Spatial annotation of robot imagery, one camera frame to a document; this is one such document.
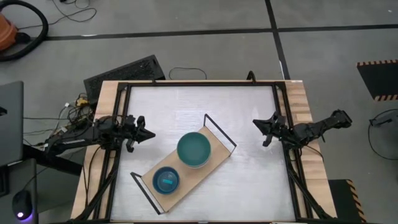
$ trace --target computer mouse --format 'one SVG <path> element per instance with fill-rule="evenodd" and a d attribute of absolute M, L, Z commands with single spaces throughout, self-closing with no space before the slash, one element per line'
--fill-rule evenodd
<path fill-rule="evenodd" d="M 19 220 L 25 220 L 32 214 L 32 199 L 27 190 L 21 190 L 12 198 L 12 211 Z"/>

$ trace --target orange vacuum cleaner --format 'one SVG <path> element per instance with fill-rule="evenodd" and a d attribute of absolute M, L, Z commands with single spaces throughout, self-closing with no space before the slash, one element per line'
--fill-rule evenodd
<path fill-rule="evenodd" d="M 40 20 L 42 21 L 43 28 L 39 36 L 36 37 L 33 41 L 30 41 L 30 36 L 27 35 L 26 33 L 18 32 L 18 28 L 1 14 L 2 9 L 10 5 L 24 6 L 34 11 L 39 16 Z M 0 1 L 0 52 L 8 49 L 14 44 L 27 44 L 30 42 L 26 47 L 24 47 L 22 50 L 16 53 L 7 56 L 0 55 L 0 62 L 19 59 L 27 55 L 29 52 L 31 52 L 33 49 L 35 49 L 39 44 L 43 42 L 48 32 L 49 32 L 49 23 L 47 22 L 47 19 L 42 14 L 42 12 L 40 12 L 33 5 L 20 0 Z"/>

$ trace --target wooden table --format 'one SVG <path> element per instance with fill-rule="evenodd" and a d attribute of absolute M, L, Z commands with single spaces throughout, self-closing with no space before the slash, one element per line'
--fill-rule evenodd
<path fill-rule="evenodd" d="M 258 80 L 257 82 L 266 82 L 267 80 Z M 149 83 L 151 81 L 132 81 L 132 83 Z M 167 80 L 160 80 L 158 82 L 170 82 Z M 203 82 L 242 82 L 242 80 L 203 80 Z M 287 95 L 289 98 L 290 110 L 292 112 L 293 122 L 294 124 L 299 123 L 308 123 L 312 122 L 312 116 L 310 112 L 310 107 L 308 105 L 307 96 L 305 94 L 305 89 L 303 82 L 300 80 L 289 80 L 284 81 L 287 88 Z M 101 94 L 99 96 L 98 105 L 96 109 L 95 118 L 100 118 L 102 116 L 109 116 L 113 113 L 114 101 L 116 98 L 116 90 L 118 86 L 118 81 L 106 81 L 103 82 L 103 86 L 101 89 Z M 122 111 L 124 96 L 122 94 L 121 102 L 119 106 L 119 111 Z M 279 94 L 279 101 L 282 113 L 284 112 L 284 101 L 282 98 L 282 94 Z M 313 141 L 309 144 L 309 146 L 320 151 L 320 147 L 317 141 Z M 88 173 L 88 167 L 93 157 L 93 154 L 98 146 L 90 146 L 87 148 L 84 167 L 86 173 Z M 101 169 L 103 166 L 105 151 L 99 150 L 95 158 L 93 159 L 93 164 L 91 168 L 90 174 L 90 188 L 88 191 L 88 200 L 90 201 L 95 193 L 97 192 Z M 333 199 L 331 196 L 328 178 L 326 176 L 325 167 L 323 165 L 322 158 L 311 150 L 307 150 L 303 148 L 303 153 L 301 156 L 303 170 L 305 173 L 305 178 L 307 181 L 307 188 L 317 200 L 317 202 L 323 207 L 323 209 L 331 216 L 336 217 L 336 210 L 333 203 Z M 109 162 L 109 169 L 112 167 L 113 159 Z M 71 218 L 77 217 L 85 207 L 85 186 L 83 179 L 83 172 L 80 175 L 80 181 L 78 184 L 75 202 L 73 204 L 73 210 L 71 214 Z M 300 207 L 301 217 L 306 217 L 305 207 L 303 202 L 303 197 L 301 191 L 297 189 L 298 202 Z M 105 217 L 106 205 L 108 202 L 108 190 L 104 193 L 103 199 L 101 202 L 101 209 L 99 212 L 99 218 Z"/>

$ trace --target vacuum hose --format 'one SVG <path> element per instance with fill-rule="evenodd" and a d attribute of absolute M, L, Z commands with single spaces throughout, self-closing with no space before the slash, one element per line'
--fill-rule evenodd
<path fill-rule="evenodd" d="M 0 1 L 0 12 L 6 6 L 10 6 L 10 5 L 24 6 L 28 9 L 34 11 L 40 17 L 40 20 L 42 21 L 42 24 L 43 24 L 43 29 L 42 29 L 41 33 L 39 34 L 39 36 L 36 37 L 24 49 L 14 53 L 14 54 L 11 54 L 11 55 L 0 56 L 0 62 L 6 62 L 6 61 L 10 61 L 10 60 L 19 59 L 19 58 L 27 55 L 29 52 L 31 52 L 33 49 L 35 49 L 39 44 L 41 44 L 43 42 L 43 40 L 46 38 L 46 36 L 49 32 L 49 22 L 47 22 L 47 19 L 45 18 L 43 13 L 40 12 L 36 7 L 34 7 L 33 5 L 31 5 L 27 2 L 20 1 L 20 0 L 4 0 L 4 1 Z"/>

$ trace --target bowl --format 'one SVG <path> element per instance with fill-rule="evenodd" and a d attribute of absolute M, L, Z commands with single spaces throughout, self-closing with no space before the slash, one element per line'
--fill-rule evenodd
<path fill-rule="evenodd" d="M 177 154 L 180 160 L 187 166 L 200 168 L 210 158 L 210 142 L 201 133 L 187 133 L 178 141 Z"/>
<path fill-rule="evenodd" d="M 171 167 L 162 167 L 158 169 L 152 178 L 152 185 L 160 194 L 173 193 L 180 184 L 180 177 L 175 169 Z"/>

